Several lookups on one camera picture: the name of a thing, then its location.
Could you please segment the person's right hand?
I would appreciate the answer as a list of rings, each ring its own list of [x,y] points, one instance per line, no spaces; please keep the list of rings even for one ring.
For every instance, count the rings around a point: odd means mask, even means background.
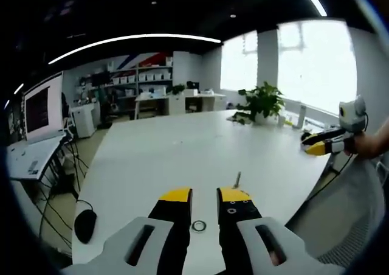
[[[345,150],[345,153],[347,155],[359,155],[362,158],[371,158],[375,149],[374,143],[374,137],[370,135],[355,135],[353,146]]]

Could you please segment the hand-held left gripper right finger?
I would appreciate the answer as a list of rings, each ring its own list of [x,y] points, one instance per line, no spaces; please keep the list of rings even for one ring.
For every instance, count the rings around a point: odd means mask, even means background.
[[[343,274],[343,267],[310,256],[283,224],[263,217],[248,193],[220,187],[217,197],[224,274]]]

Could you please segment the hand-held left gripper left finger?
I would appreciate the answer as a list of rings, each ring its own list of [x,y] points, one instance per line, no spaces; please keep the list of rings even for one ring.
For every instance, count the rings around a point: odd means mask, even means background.
[[[191,188],[163,194],[147,217],[110,236],[103,251],[63,274],[182,274],[190,242]]]

